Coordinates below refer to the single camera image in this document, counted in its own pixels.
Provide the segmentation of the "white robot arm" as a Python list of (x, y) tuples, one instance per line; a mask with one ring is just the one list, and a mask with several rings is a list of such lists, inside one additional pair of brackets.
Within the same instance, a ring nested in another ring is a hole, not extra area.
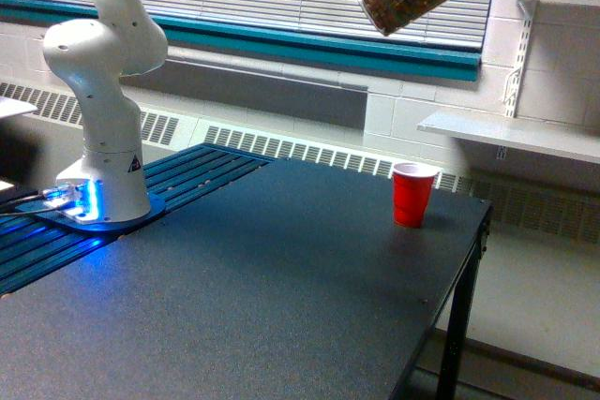
[(82, 114), (82, 157), (56, 177), (66, 200), (47, 200), (83, 228), (123, 229), (155, 210), (143, 171), (141, 110), (122, 91), (123, 77), (160, 68), (168, 41), (142, 0), (91, 0), (95, 19), (51, 26), (43, 55), (75, 95)]

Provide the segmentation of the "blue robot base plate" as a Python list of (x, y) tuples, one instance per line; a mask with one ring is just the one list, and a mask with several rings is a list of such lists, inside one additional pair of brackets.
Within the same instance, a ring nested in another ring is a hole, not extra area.
[(147, 215), (125, 222), (109, 221), (95, 224), (81, 224), (74, 220), (71, 220), (66, 215), (62, 215), (56, 211), (33, 214), (33, 217), (58, 228), (80, 231), (85, 234), (121, 235), (130, 233), (134, 230), (138, 230), (148, 225), (149, 223), (157, 220), (165, 214), (165, 200), (163, 200), (160, 196), (154, 194), (149, 195), (149, 200), (151, 210)]

